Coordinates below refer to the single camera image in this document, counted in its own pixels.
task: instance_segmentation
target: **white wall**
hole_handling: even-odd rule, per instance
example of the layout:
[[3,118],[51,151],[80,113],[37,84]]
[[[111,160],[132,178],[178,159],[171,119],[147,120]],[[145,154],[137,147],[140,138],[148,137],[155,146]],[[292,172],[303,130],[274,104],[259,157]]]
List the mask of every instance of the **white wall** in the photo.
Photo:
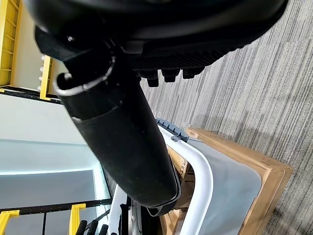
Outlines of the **white wall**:
[[0,140],[0,175],[93,169],[98,160],[82,144]]
[[63,105],[0,95],[0,139],[86,144]]
[[16,87],[37,89],[39,86],[40,67],[43,62],[34,38],[34,22],[23,6],[20,21],[19,39],[16,41],[16,64],[13,84]]
[[0,110],[0,174],[98,164],[63,105],[0,95]]

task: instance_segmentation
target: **wooden frame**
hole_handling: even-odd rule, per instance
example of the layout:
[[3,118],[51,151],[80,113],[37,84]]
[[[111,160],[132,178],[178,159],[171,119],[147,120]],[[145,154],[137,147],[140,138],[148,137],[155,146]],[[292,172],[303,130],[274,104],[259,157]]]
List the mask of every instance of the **wooden frame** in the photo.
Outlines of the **wooden frame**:
[[260,174],[262,178],[260,192],[251,205],[238,234],[261,235],[292,175],[291,166],[209,131],[189,128],[187,134],[203,141],[230,158],[246,164]]

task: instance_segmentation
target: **wall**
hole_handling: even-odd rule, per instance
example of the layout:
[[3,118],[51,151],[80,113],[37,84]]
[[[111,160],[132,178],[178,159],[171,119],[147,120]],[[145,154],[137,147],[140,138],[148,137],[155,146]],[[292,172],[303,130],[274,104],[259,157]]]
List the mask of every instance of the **wall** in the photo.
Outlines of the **wall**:
[[[0,176],[0,208],[42,206],[95,200],[92,171]],[[68,234],[70,211],[47,214],[46,235]],[[81,210],[81,219],[95,219],[95,208]],[[6,235],[42,234],[43,214],[12,218]]]
[[0,95],[0,139],[86,144],[63,105]]
[[63,105],[0,95],[0,174],[93,168]]
[[37,89],[39,86],[40,67],[43,62],[41,53],[34,39],[34,22],[27,9],[23,6],[19,39],[17,43],[16,64],[14,69],[13,86]]
[[93,169],[98,160],[87,145],[0,140],[0,175]]

